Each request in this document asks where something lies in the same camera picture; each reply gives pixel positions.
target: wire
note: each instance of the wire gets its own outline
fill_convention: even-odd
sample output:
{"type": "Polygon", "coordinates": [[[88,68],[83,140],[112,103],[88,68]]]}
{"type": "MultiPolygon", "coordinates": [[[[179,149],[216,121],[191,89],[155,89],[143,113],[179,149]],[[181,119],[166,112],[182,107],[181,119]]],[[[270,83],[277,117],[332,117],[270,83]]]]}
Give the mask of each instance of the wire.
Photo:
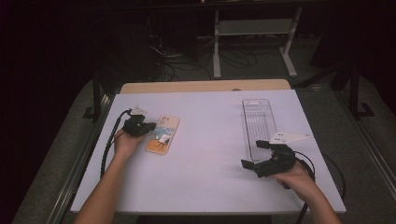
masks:
{"type": "MultiPolygon", "coordinates": [[[[255,49],[241,50],[241,49],[232,47],[230,44],[223,44],[223,46],[226,47],[226,52],[228,52],[232,58],[227,56],[224,53],[219,54],[220,58],[225,63],[227,63],[228,65],[235,67],[235,68],[248,68],[252,65],[255,65],[258,62],[256,56],[266,55],[266,54],[272,53],[276,50],[276,48],[273,48],[273,49],[270,49],[264,53],[255,53],[254,52],[255,49]]],[[[242,48],[246,47],[242,42],[239,42],[238,46],[240,46],[242,48]]]]}
{"type": "Polygon", "coordinates": [[[304,203],[303,209],[301,209],[300,215],[298,216],[296,220],[296,224],[300,224],[303,221],[303,218],[305,216],[306,210],[308,209],[308,204],[304,203]]]}
{"type": "Polygon", "coordinates": [[[163,74],[164,74],[164,75],[170,75],[170,78],[169,78],[168,81],[173,81],[173,79],[174,79],[175,77],[177,77],[177,79],[180,80],[180,78],[176,75],[175,68],[174,68],[173,66],[170,66],[170,65],[167,64],[167,63],[164,63],[164,64],[163,64],[163,74]],[[172,69],[172,73],[167,73],[167,72],[165,71],[165,66],[168,66],[170,69],[172,69]]]}
{"type": "Polygon", "coordinates": [[[159,44],[159,46],[157,47],[158,49],[160,49],[160,48],[163,47],[163,40],[162,40],[159,36],[157,36],[157,35],[150,35],[149,37],[155,37],[155,38],[157,38],[157,39],[160,41],[160,44],[159,44]]]}
{"type": "Polygon", "coordinates": [[[174,73],[175,73],[175,69],[182,70],[182,71],[197,71],[197,70],[203,69],[207,73],[207,75],[209,77],[209,80],[212,80],[211,73],[206,69],[206,67],[209,64],[210,60],[211,60],[211,57],[207,57],[207,60],[204,62],[203,65],[200,65],[198,63],[193,63],[193,60],[184,61],[184,62],[172,62],[172,61],[167,60],[167,61],[165,61],[164,64],[167,65],[168,67],[172,68],[174,73]],[[176,65],[181,65],[181,66],[182,65],[189,65],[189,66],[192,66],[193,68],[183,68],[181,66],[175,66],[175,64],[176,65]]]}
{"type": "Polygon", "coordinates": [[[344,198],[346,197],[346,194],[347,194],[347,182],[346,182],[346,179],[344,177],[344,174],[341,171],[340,167],[335,163],[335,161],[333,161],[329,156],[327,156],[324,153],[322,153],[322,155],[323,155],[324,158],[326,158],[329,162],[332,163],[332,165],[335,167],[335,169],[337,170],[338,174],[341,177],[341,181],[342,181],[341,199],[344,200],[344,198]]]}
{"type": "Polygon", "coordinates": [[[114,140],[111,142],[111,145],[114,144],[114,142],[119,139],[119,137],[121,137],[123,134],[125,134],[125,132],[122,132],[119,136],[117,136],[116,138],[114,138],[114,140]]]}
{"type": "Polygon", "coordinates": [[[305,156],[305,154],[303,154],[303,153],[301,153],[301,152],[298,152],[298,151],[294,151],[294,153],[300,154],[300,155],[306,157],[307,160],[309,160],[309,162],[311,163],[311,166],[312,166],[312,173],[315,175],[316,172],[315,172],[315,165],[314,165],[314,163],[313,163],[307,156],[305,156]]]}
{"type": "Polygon", "coordinates": [[[106,148],[105,148],[105,151],[103,153],[100,178],[102,178],[102,176],[105,174],[107,154],[108,154],[108,151],[110,150],[110,147],[113,145],[114,141],[116,140],[116,139],[114,139],[114,141],[112,141],[113,137],[114,137],[114,134],[116,133],[116,130],[119,128],[121,117],[124,114],[131,114],[131,111],[132,111],[132,109],[128,109],[128,110],[123,111],[120,114],[120,116],[117,118],[116,123],[114,124],[113,130],[111,131],[111,134],[110,134],[110,136],[109,136],[109,138],[107,140],[106,148]]]}

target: table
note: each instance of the table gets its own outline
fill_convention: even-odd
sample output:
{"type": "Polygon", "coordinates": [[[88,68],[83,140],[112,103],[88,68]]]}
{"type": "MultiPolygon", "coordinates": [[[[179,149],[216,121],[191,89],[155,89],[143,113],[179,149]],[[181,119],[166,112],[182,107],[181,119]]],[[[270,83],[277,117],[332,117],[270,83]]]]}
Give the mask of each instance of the table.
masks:
{"type": "MultiPolygon", "coordinates": [[[[318,186],[333,209],[338,213],[346,211],[296,92],[287,90],[287,82],[234,80],[193,84],[133,83],[122,88],[108,113],[71,211],[80,209],[99,181],[103,151],[115,120],[123,110],[139,105],[148,111],[146,122],[156,121],[162,114],[170,114],[180,117],[180,124],[166,155],[147,152],[144,147],[148,139],[139,145],[126,166],[117,211],[137,215],[273,215],[299,212],[303,202],[292,190],[280,188],[274,179],[257,178],[241,166],[240,160],[247,158],[241,101],[249,98],[270,101],[279,131],[312,136],[291,143],[289,147],[313,161],[318,186]],[[265,88],[265,83],[274,86],[267,85],[270,91],[257,90],[262,84],[265,88]],[[274,90],[276,83],[281,90],[274,90]]],[[[106,164],[112,156],[111,148],[106,164]]]]}
{"type": "Polygon", "coordinates": [[[289,19],[266,19],[266,20],[241,20],[241,21],[220,21],[219,11],[215,16],[215,49],[213,53],[213,76],[215,79],[221,78],[219,59],[219,37],[221,35],[283,35],[287,40],[284,46],[279,47],[280,55],[288,69],[291,77],[297,77],[297,72],[289,56],[291,42],[300,19],[302,7],[295,9],[294,15],[289,19]]]}

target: dark background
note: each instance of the dark background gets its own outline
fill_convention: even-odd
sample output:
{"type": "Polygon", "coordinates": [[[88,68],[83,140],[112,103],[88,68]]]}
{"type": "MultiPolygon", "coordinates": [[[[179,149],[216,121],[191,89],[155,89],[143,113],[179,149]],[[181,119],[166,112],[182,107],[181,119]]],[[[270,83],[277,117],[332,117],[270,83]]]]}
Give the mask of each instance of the dark background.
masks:
{"type": "MultiPolygon", "coordinates": [[[[92,1],[94,6],[104,2],[92,1]]],[[[114,3],[122,6],[124,2],[114,3]]],[[[125,82],[156,79],[158,59],[148,50],[153,44],[149,32],[163,36],[168,47],[193,54],[194,38],[213,34],[213,11],[155,12],[150,15],[156,23],[148,28],[147,12],[109,17],[75,10],[78,5],[73,1],[0,4],[0,211],[1,222],[9,223],[92,74],[98,72],[106,93],[114,93],[125,82]],[[175,30],[184,32],[175,35],[175,30]],[[119,57],[114,60],[110,55],[119,57]]],[[[312,64],[325,69],[351,57],[395,112],[395,12],[391,1],[305,7],[297,33],[323,34],[312,64]]],[[[247,14],[256,16],[240,12],[236,17],[247,14]]]]}

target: white table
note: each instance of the white table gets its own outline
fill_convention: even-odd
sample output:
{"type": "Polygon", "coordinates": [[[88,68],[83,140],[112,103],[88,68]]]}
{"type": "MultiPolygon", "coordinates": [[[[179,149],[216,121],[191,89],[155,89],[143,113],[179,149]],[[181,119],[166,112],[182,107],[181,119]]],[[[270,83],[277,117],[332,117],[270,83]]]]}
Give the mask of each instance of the white table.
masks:
{"type": "MultiPolygon", "coordinates": [[[[99,181],[106,141],[120,113],[139,105],[145,122],[160,115],[180,117],[166,155],[147,152],[148,138],[129,160],[117,207],[137,215],[274,215],[301,211],[303,202],[272,178],[243,169],[246,160],[242,100],[268,99],[278,131],[304,133],[309,139],[289,144],[308,156],[317,183],[337,213],[346,208],[321,157],[295,91],[205,91],[134,93],[116,96],[92,153],[71,211],[77,212],[99,181]]],[[[107,163],[113,157],[109,150],[107,163]]]]}

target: black cable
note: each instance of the black cable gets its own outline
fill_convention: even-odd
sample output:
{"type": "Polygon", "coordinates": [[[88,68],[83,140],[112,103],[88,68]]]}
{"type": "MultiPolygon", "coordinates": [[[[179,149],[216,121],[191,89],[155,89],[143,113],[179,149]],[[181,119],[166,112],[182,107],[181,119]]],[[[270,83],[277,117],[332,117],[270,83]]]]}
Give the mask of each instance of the black cable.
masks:
{"type": "MultiPolygon", "coordinates": [[[[284,43],[285,41],[286,41],[286,40],[279,41],[279,44],[284,43]]],[[[244,45],[241,41],[240,41],[239,43],[237,43],[237,44],[239,44],[239,46],[242,47],[242,48],[246,48],[246,47],[247,47],[247,46],[244,45]]],[[[230,44],[228,44],[228,43],[221,43],[220,45],[221,45],[221,46],[224,46],[224,47],[226,47],[226,48],[230,48],[230,49],[233,49],[233,48],[234,48],[232,45],[230,45],[230,44]]],[[[253,49],[253,50],[249,50],[249,51],[248,51],[248,54],[250,54],[250,55],[256,55],[256,56],[259,56],[259,55],[266,55],[266,54],[272,53],[272,52],[274,52],[274,51],[277,51],[277,50],[278,50],[278,47],[276,46],[276,47],[271,47],[271,48],[268,48],[268,49],[269,49],[269,50],[266,51],[266,52],[264,52],[264,53],[254,53],[254,51],[256,51],[257,49],[253,49]]]]}
{"type": "MultiPolygon", "coordinates": [[[[207,54],[207,53],[209,53],[209,51],[203,52],[202,54],[199,55],[199,57],[202,57],[202,56],[204,56],[204,55],[207,54]]],[[[188,61],[185,61],[185,62],[169,62],[169,61],[172,60],[172,59],[168,59],[168,60],[167,60],[167,63],[174,63],[174,64],[194,64],[194,65],[197,65],[197,66],[200,66],[200,67],[206,67],[206,66],[209,64],[209,62],[210,62],[211,59],[212,59],[211,57],[208,57],[207,60],[206,60],[206,62],[204,63],[204,65],[200,65],[200,64],[193,63],[193,62],[195,62],[195,60],[188,60],[188,61]]]]}
{"type": "Polygon", "coordinates": [[[200,69],[204,69],[204,70],[206,71],[206,73],[208,74],[208,76],[209,76],[209,80],[212,80],[212,75],[211,75],[210,72],[205,68],[205,67],[209,64],[210,59],[211,59],[211,57],[208,57],[208,59],[206,60],[206,62],[204,63],[204,65],[200,65],[200,64],[197,64],[197,63],[187,63],[187,62],[184,62],[184,63],[166,62],[166,63],[164,63],[164,64],[167,65],[168,67],[172,68],[172,70],[173,70],[174,72],[175,72],[175,69],[179,69],[179,70],[182,70],[182,71],[197,71],[197,70],[200,70],[200,69]],[[186,64],[186,65],[196,66],[196,68],[187,69],[187,68],[182,68],[182,67],[179,67],[179,66],[174,66],[173,64],[186,64]]]}
{"type": "MultiPolygon", "coordinates": [[[[307,160],[309,160],[309,162],[311,163],[311,165],[312,165],[312,173],[313,173],[313,176],[311,176],[311,177],[315,177],[315,165],[314,165],[314,163],[307,157],[307,156],[305,156],[305,154],[303,154],[303,153],[301,153],[301,152],[298,152],[298,151],[294,151],[294,153],[297,153],[297,154],[300,154],[300,155],[302,155],[302,156],[304,156],[304,157],[306,157],[306,159],[307,160]]],[[[298,158],[296,158],[297,159],[297,161],[300,161],[300,162],[304,162],[305,164],[306,164],[306,162],[305,161],[302,161],[302,160],[300,160],[300,159],[298,159],[298,158]]],[[[310,167],[308,166],[308,167],[305,167],[305,170],[307,170],[308,172],[310,171],[310,167]]]]}
{"type": "Polygon", "coordinates": [[[173,66],[169,65],[168,63],[164,63],[164,64],[163,64],[163,75],[169,75],[169,76],[170,76],[169,80],[167,80],[168,82],[173,81],[173,79],[174,79],[175,77],[177,77],[177,79],[180,79],[180,78],[176,75],[175,68],[174,68],[173,66]],[[172,69],[172,73],[167,73],[166,70],[165,70],[165,66],[168,66],[170,69],[172,69]]]}
{"type": "Polygon", "coordinates": [[[161,64],[161,82],[164,81],[165,78],[165,65],[161,64]]]}
{"type": "Polygon", "coordinates": [[[346,179],[344,177],[344,174],[341,171],[340,167],[329,156],[327,156],[324,153],[322,153],[322,156],[332,163],[332,165],[335,167],[335,169],[337,170],[338,174],[340,175],[341,180],[342,180],[341,199],[344,200],[344,198],[346,197],[346,194],[347,194],[347,182],[346,182],[346,179]]]}
{"type": "MultiPolygon", "coordinates": [[[[309,174],[309,176],[312,178],[312,180],[315,181],[315,166],[314,166],[314,163],[313,163],[307,156],[305,156],[305,154],[303,154],[303,153],[301,153],[301,152],[297,152],[297,151],[294,151],[294,152],[295,152],[295,153],[298,153],[298,154],[300,154],[300,155],[303,155],[304,157],[306,157],[306,158],[311,162],[312,169],[311,169],[311,167],[309,167],[309,165],[308,165],[305,161],[296,158],[296,160],[297,160],[297,161],[305,168],[305,170],[308,172],[308,174],[309,174]]],[[[297,218],[297,220],[296,220],[296,224],[300,224],[300,223],[303,221],[303,218],[304,218],[304,216],[305,216],[305,213],[306,213],[306,210],[307,210],[307,209],[308,209],[308,204],[307,204],[307,203],[304,203],[303,208],[302,208],[302,210],[301,210],[301,212],[300,212],[300,215],[298,216],[298,218],[297,218]]]]}
{"type": "Polygon", "coordinates": [[[122,113],[120,114],[120,116],[117,118],[116,123],[114,124],[113,131],[111,131],[111,135],[110,135],[110,137],[109,137],[108,140],[107,140],[106,148],[105,148],[105,151],[104,151],[104,153],[103,153],[102,167],[101,167],[101,172],[100,172],[100,178],[102,178],[102,176],[105,174],[107,153],[108,153],[108,151],[110,150],[111,145],[113,144],[113,141],[112,141],[112,140],[113,140],[114,134],[116,133],[116,130],[119,128],[119,124],[120,124],[120,121],[121,121],[121,117],[122,117],[124,114],[130,114],[131,111],[132,111],[132,109],[128,109],[128,110],[125,110],[124,112],[122,112],[122,113]]]}
{"type": "MultiPolygon", "coordinates": [[[[241,43],[241,42],[239,42],[239,45],[241,47],[245,47],[244,44],[241,43]]],[[[266,55],[266,54],[269,54],[269,53],[271,53],[271,52],[273,52],[275,50],[275,49],[270,49],[270,50],[268,50],[267,52],[264,52],[264,53],[254,53],[254,51],[255,51],[254,49],[243,51],[241,49],[233,49],[233,47],[231,45],[229,45],[229,44],[225,44],[224,46],[228,48],[228,49],[226,49],[227,52],[229,54],[231,54],[236,60],[243,59],[245,61],[244,63],[241,63],[241,62],[238,62],[238,61],[236,61],[234,59],[231,59],[230,57],[226,56],[223,53],[219,54],[220,58],[225,63],[227,63],[228,65],[230,65],[232,67],[235,67],[235,68],[248,68],[248,67],[250,67],[252,65],[255,65],[258,62],[256,56],[266,55]],[[242,53],[242,55],[238,55],[236,52],[233,52],[233,51],[240,51],[242,53]],[[252,57],[254,61],[251,62],[250,60],[248,60],[248,56],[252,57]]]]}

